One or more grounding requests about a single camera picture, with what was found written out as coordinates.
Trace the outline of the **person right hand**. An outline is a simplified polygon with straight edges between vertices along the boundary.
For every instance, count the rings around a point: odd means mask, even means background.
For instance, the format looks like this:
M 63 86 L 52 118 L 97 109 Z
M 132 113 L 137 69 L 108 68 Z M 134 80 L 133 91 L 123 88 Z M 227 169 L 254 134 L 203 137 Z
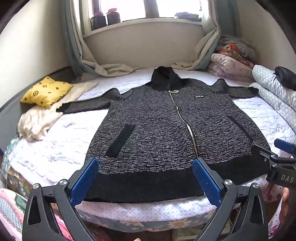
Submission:
M 287 214 L 289 211 L 289 205 L 287 202 L 289 195 L 290 195 L 290 190 L 287 187 L 285 187 L 282 192 L 282 201 L 281 201 L 281 209 L 280 209 L 280 216 L 279 216 L 281 224 L 285 222 L 285 218 L 287 217 Z

